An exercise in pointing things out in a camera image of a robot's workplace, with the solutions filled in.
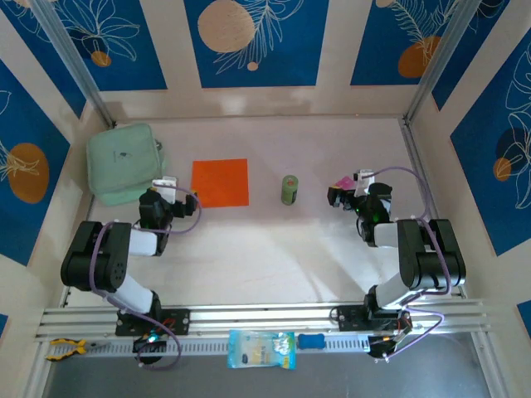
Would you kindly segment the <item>orange square paper sheet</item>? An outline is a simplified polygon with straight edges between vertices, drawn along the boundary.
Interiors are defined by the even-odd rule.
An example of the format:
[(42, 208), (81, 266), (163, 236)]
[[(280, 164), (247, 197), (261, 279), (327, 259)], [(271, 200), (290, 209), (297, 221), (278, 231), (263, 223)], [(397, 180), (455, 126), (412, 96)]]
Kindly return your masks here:
[(248, 206), (248, 162), (245, 158), (196, 160), (191, 188), (203, 208)]

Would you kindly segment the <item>aluminium frame post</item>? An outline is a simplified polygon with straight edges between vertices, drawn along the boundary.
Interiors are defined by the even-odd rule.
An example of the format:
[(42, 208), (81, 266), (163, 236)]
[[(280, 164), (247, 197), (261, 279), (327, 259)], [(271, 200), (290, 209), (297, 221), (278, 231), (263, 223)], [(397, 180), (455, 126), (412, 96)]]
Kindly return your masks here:
[(91, 73), (71, 40), (61, 19), (58, 17), (53, 5), (47, 0), (28, 0), (28, 2), (42, 30), (46, 33), (85, 99), (90, 102), (93, 110), (100, 117), (103, 124), (108, 129), (113, 129), (116, 126), (116, 122), (111, 116), (106, 103), (100, 96), (100, 91)]
[(403, 119), (407, 127), (412, 125), (426, 98), (433, 91), (433, 88), (447, 67), (448, 62), (469, 26), (470, 21), (477, 12), (481, 1), (460, 0), (457, 3), (455, 14), (448, 22), (435, 54), (427, 65), (426, 71), (420, 79), (417, 90), (412, 98), (412, 102), (404, 114)]

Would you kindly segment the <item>aluminium extrusion rail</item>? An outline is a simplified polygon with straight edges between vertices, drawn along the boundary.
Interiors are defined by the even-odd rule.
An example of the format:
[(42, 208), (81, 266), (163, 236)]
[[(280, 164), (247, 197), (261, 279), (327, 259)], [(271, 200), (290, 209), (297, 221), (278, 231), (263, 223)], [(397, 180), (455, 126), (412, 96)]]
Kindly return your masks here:
[[(189, 309), (188, 335), (180, 337), (225, 337), (232, 329), (251, 331), (292, 331), (302, 333), (341, 333), (329, 312), (339, 305), (353, 303), (298, 303), (228, 306), (177, 306)], [(44, 310), (37, 327), (38, 342), (59, 337), (103, 339), (118, 337), (117, 310), (112, 307), (67, 307)], [(412, 334), (428, 328), (438, 333), (487, 332), (493, 322), (490, 309), (479, 299), (450, 297), (421, 300), (409, 307)], [(372, 335), (371, 332), (345, 332)]]

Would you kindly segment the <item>mint green fabric pouch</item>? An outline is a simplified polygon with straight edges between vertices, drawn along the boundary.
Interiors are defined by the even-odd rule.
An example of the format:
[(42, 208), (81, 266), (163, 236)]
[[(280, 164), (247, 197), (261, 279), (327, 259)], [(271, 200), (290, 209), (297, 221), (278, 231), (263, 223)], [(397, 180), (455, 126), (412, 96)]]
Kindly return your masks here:
[(165, 173), (163, 145), (148, 124), (131, 124), (91, 137), (86, 144), (90, 191), (106, 206), (139, 197)]

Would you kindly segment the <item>yellow-handled pliers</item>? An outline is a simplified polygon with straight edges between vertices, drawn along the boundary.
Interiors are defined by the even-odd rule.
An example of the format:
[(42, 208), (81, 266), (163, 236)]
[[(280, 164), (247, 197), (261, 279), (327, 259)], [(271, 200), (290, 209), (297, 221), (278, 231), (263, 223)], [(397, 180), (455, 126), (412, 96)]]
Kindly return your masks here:
[(74, 356), (82, 356), (89, 352), (94, 352), (95, 350), (101, 349), (103, 347), (109, 346), (109, 342), (95, 342), (87, 341), (85, 339), (74, 340), (69, 338), (57, 338), (50, 341), (52, 346), (64, 346), (69, 347), (67, 352), (62, 353), (61, 355), (48, 355), (46, 360), (49, 362), (59, 362)]

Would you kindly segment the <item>green can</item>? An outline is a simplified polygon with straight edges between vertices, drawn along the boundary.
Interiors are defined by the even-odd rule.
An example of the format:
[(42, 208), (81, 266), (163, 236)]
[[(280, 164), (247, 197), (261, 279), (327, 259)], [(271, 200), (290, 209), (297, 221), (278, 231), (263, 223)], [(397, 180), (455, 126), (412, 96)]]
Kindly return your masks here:
[(294, 175), (286, 175), (282, 179), (281, 201), (287, 206), (295, 203), (299, 180)]

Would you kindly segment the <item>blue bone-shaped object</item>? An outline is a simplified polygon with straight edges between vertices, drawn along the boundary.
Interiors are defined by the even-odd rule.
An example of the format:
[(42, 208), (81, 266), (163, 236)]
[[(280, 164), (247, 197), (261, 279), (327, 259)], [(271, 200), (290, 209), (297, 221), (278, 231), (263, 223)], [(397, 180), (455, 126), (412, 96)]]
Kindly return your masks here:
[(326, 348), (325, 336), (322, 333), (300, 333), (297, 337), (300, 350), (324, 350)]

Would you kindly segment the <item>wet wipes packet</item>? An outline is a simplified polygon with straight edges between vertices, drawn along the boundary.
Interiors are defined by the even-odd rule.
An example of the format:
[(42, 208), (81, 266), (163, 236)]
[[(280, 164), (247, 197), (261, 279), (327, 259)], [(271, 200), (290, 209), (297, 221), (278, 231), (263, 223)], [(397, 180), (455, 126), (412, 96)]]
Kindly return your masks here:
[(255, 332), (231, 330), (227, 346), (227, 367), (296, 368), (296, 344), (293, 332)]

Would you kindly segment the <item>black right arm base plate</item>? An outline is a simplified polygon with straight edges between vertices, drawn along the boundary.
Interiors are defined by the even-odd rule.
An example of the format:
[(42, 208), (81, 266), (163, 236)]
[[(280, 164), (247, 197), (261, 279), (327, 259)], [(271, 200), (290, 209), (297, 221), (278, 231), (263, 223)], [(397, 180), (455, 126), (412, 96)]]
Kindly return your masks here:
[(339, 305), (329, 317), (340, 332), (399, 332), (412, 328), (412, 322), (402, 310), (370, 309), (364, 305)]

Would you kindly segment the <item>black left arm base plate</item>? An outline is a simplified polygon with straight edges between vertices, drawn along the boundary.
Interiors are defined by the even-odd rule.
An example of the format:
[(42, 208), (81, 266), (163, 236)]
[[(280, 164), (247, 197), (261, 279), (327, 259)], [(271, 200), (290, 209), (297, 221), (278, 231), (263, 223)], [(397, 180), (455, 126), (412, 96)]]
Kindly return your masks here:
[[(188, 335), (191, 311), (187, 308), (163, 308), (153, 317), (177, 336)], [(128, 313), (117, 312), (115, 335), (119, 337), (140, 337), (154, 330), (158, 335), (166, 332), (151, 322)]]

